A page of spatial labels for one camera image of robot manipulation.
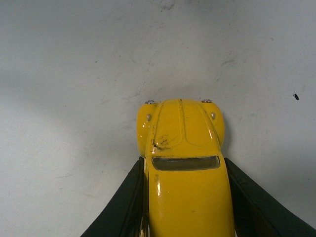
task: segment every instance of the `car windshield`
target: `car windshield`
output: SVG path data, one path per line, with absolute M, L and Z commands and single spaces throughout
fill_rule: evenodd
M 153 158 L 157 170 L 188 171 L 215 169 L 220 166 L 218 156 L 199 158 Z

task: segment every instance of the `white backdrop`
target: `white backdrop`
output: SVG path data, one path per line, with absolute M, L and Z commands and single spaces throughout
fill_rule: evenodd
M 138 108 L 174 97 L 216 102 L 224 155 L 316 228 L 315 12 L 0 0 L 0 236 L 80 236 L 138 159 Z

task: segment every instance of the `black dot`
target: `black dot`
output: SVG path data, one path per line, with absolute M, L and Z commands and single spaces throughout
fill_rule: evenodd
M 297 94 L 293 94 L 293 96 L 294 96 L 294 98 L 296 99 L 296 100 L 299 100 L 300 98 L 298 98 L 298 95 Z

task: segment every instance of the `toy car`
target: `toy car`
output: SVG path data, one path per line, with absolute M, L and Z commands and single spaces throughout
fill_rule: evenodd
M 223 140 L 222 113 L 210 100 L 148 101 L 139 109 L 144 236 L 235 236 Z
M 136 128 L 141 157 L 81 237 L 316 237 L 223 158 L 210 100 L 147 101 Z

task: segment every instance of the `dark stain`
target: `dark stain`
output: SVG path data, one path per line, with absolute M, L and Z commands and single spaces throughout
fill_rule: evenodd
M 163 10 L 171 10 L 175 6 L 175 3 L 173 2 L 170 6 L 167 4 L 161 8 L 161 11 Z
M 168 146 L 169 145 L 169 142 L 167 139 L 164 139 L 162 142 L 161 142 L 161 145 L 162 146 Z
M 235 61 L 234 59 L 227 60 L 224 63 L 222 63 L 222 66 L 224 66 L 225 64 L 228 64 L 228 63 L 233 63 L 234 61 Z
M 298 95 L 297 94 L 293 94 L 293 96 L 294 96 L 294 98 L 296 99 L 296 100 L 299 100 L 300 98 L 298 98 Z
M 168 147 L 160 147 L 160 146 L 157 146 L 156 142 L 153 141 L 153 147 L 156 148 L 158 151 L 163 151 L 163 150 L 168 150 L 170 148 Z
M 158 175 L 158 174 L 155 175 L 155 182 L 156 182 L 156 183 L 159 182 L 159 175 Z

